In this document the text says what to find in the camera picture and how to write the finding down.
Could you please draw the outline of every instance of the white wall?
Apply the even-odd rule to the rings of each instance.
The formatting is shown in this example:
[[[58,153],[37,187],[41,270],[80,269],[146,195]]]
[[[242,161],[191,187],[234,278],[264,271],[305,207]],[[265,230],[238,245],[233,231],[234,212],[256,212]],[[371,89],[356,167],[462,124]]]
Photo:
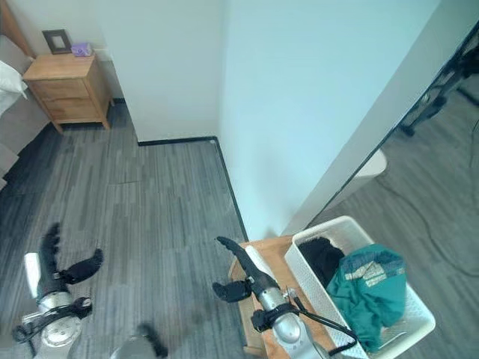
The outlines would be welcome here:
[[[284,232],[438,3],[228,1],[219,140],[250,239]]]
[[[216,135],[222,0],[99,1],[139,141]]]
[[[361,125],[291,218],[283,233],[303,229],[326,205],[436,77],[479,19],[479,1],[442,1]]]
[[[35,54],[50,53],[42,30],[64,28],[72,43],[85,41],[91,43],[102,60],[101,66],[113,97],[123,97],[92,6],[93,1],[95,0],[7,0]]]

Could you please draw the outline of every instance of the purple box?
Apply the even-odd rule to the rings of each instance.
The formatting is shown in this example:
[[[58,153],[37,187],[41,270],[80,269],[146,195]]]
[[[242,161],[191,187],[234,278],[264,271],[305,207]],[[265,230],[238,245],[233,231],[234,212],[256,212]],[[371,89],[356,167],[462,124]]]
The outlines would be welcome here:
[[[89,43],[74,43],[72,45],[72,53],[76,57],[86,57],[86,56],[91,56],[91,46]]]

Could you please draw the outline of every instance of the bed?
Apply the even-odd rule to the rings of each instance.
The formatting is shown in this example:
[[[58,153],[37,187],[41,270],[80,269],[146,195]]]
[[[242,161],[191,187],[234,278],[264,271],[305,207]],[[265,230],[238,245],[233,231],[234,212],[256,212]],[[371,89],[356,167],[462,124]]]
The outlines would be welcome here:
[[[28,45],[5,0],[0,0],[0,61],[22,75],[33,61],[34,53]],[[31,92],[11,97],[0,92],[0,191],[7,182],[4,175],[19,158],[20,151],[29,144],[49,122]]]

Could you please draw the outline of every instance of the wooden table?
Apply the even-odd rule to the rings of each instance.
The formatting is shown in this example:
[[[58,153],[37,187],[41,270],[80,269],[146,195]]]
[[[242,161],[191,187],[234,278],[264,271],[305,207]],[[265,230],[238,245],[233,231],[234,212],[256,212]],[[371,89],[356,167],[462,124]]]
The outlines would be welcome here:
[[[315,313],[309,300],[305,297],[305,294],[302,292],[293,273],[291,273],[286,261],[284,260],[284,255],[291,246],[291,238],[291,236],[284,236],[256,242],[241,243],[240,245],[243,248],[248,245],[255,247],[268,263],[272,272],[276,276],[281,289],[286,289],[286,287],[294,288],[306,309]],[[231,264],[229,277],[231,280],[245,279],[245,272],[242,270],[236,258]],[[246,337],[246,346],[244,347],[245,352],[262,358],[289,358],[286,351],[276,343],[272,331],[264,331],[261,334],[253,328],[253,324],[251,323],[253,312],[256,309],[263,309],[254,295],[239,302],[239,308],[242,326]],[[306,325],[309,326],[313,338],[317,343],[323,346],[326,350],[331,350],[335,347],[323,325],[305,316],[301,316],[301,318],[305,321]]]
[[[31,92],[62,133],[62,123],[100,122],[106,119],[112,95],[95,55],[40,55],[23,75]]]

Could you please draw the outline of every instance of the cable on floor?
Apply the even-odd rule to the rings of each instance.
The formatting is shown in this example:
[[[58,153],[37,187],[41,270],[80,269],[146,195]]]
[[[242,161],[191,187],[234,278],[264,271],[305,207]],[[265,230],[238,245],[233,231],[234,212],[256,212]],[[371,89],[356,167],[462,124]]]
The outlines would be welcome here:
[[[471,178],[471,199],[472,199],[472,207],[476,212],[479,211],[478,207],[478,199],[476,198],[476,181],[475,181],[475,175],[474,175],[474,168],[472,168],[473,162],[474,162],[474,147],[475,147],[475,131],[476,128],[479,125],[479,119],[476,121],[474,126],[472,127],[471,131],[471,152],[469,154],[469,176]]]
[[[407,197],[404,197],[401,193],[395,191],[388,185],[386,185],[380,178],[376,178],[376,181],[379,183],[381,187],[383,187],[386,191],[392,193],[394,196],[399,197],[401,200],[403,200],[415,213],[418,215],[418,217],[422,220],[424,227],[426,228],[426,233],[427,237],[430,240],[430,243],[433,245],[433,247],[436,249],[437,253],[441,258],[449,264],[452,268],[456,269],[458,272],[464,274],[467,277],[479,277],[479,273],[474,273],[470,272],[461,266],[457,265],[446,253],[445,251],[441,248],[441,245],[434,239],[431,227],[429,225],[429,222],[427,219],[424,217],[422,212],[418,209],[418,207],[415,206],[415,204],[409,200]]]

